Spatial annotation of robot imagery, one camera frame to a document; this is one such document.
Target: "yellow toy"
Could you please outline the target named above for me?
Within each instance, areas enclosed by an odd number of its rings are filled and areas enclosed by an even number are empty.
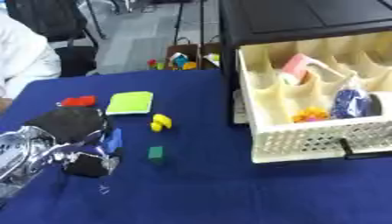
[[[186,62],[184,64],[183,69],[184,70],[193,70],[196,69],[198,67],[198,65],[196,64],[196,62]]]
[[[151,130],[154,132],[161,132],[163,127],[168,130],[172,128],[172,119],[166,115],[155,114],[152,117],[152,123],[150,123]]]
[[[323,108],[309,107],[299,111],[292,117],[294,123],[308,123],[323,121],[329,118],[328,113]]]

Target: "green cube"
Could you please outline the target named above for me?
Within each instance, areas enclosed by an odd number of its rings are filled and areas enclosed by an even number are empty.
[[[149,160],[155,164],[162,164],[162,162],[164,161],[164,147],[150,147]]]

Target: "person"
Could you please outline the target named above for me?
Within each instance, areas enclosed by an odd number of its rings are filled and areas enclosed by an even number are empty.
[[[29,83],[60,72],[60,57],[47,39],[0,11],[0,111]]]

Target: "blue tablecloth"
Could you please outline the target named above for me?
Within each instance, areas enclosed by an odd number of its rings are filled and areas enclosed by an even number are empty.
[[[1,131],[55,108],[55,102],[113,93],[151,91],[153,113],[174,129],[151,133],[151,115],[115,118],[125,159],[104,180],[65,178],[47,168],[0,212],[0,222],[34,224],[390,224],[392,160],[339,159],[252,164],[247,128],[229,128],[224,80],[217,71],[140,72],[38,81],[0,121]],[[163,166],[147,161],[164,146]],[[102,195],[98,186],[110,187]]]

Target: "drawer compartment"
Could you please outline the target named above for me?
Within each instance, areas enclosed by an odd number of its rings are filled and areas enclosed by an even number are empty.
[[[289,86],[277,75],[292,56],[304,53],[347,77],[356,71],[367,91],[392,91],[392,32],[245,45],[237,53],[254,163],[344,157],[347,152],[340,145],[341,138],[354,153],[389,150],[392,119],[385,115],[292,121],[300,109],[329,110],[344,78],[312,69],[304,85]]]

